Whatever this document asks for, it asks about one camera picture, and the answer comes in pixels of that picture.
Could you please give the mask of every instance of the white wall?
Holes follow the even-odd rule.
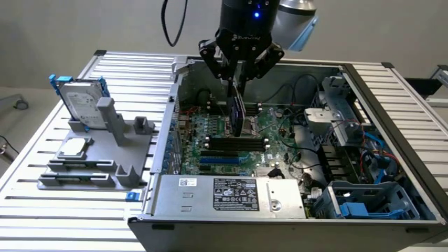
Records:
[[[183,0],[171,0],[175,36]],[[289,57],[389,61],[424,77],[448,64],[447,0],[316,0],[320,24]],[[189,0],[176,48],[163,37],[161,0],[0,0],[0,86],[48,88],[51,73],[76,76],[96,49],[196,53],[219,25],[220,0]]]

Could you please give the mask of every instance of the metal frame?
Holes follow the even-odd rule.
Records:
[[[173,58],[175,56],[168,55],[108,52],[104,56],[93,56],[79,77],[93,79],[103,75],[108,79],[111,95],[117,100],[117,111],[124,117],[143,114],[148,118],[160,118],[157,113],[164,110],[165,98],[161,98],[160,93],[156,95],[155,93],[161,87],[171,89]],[[304,60],[288,61],[307,63]],[[417,106],[411,94],[405,97],[381,95],[384,88],[403,89],[404,85],[381,64],[313,61],[316,65],[344,63],[353,64],[355,71],[367,82],[388,113],[389,105],[393,103],[387,102],[395,100]],[[67,115],[68,112],[59,103],[0,178],[0,239],[3,240],[0,250],[60,251],[69,248],[72,251],[144,251],[123,221],[123,216],[131,216],[141,211],[141,202],[125,203],[125,193],[121,192],[43,192],[36,188],[37,176],[45,169],[43,165],[53,156],[52,153],[57,151],[68,132]],[[409,119],[399,120],[408,115],[389,114],[389,116],[399,130],[409,130],[409,126],[403,128],[407,125],[404,122],[409,122]],[[425,127],[439,127],[436,124],[429,125],[429,121],[425,122]],[[408,139],[407,133],[403,135],[408,141],[415,141]],[[157,134],[153,137],[144,171],[145,181],[151,185],[157,181],[157,175],[149,176],[152,157],[157,149]]]

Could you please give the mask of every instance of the floor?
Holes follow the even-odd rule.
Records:
[[[0,87],[0,99],[16,93],[24,95],[29,108],[16,110],[11,106],[0,109],[0,135],[8,139],[11,145],[20,151],[59,102],[59,97],[52,89]],[[8,167],[9,164],[0,160],[0,176]]]

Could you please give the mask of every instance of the power supply label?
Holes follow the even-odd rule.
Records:
[[[213,208],[217,211],[260,211],[257,181],[215,178]]]

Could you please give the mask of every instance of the motherboard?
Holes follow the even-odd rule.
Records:
[[[291,113],[277,107],[260,109],[244,118],[241,137],[235,138],[228,116],[201,108],[187,111],[177,124],[183,137],[181,174],[261,177],[277,168],[279,178],[296,178],[300,171],[291,164],[299,154]]]

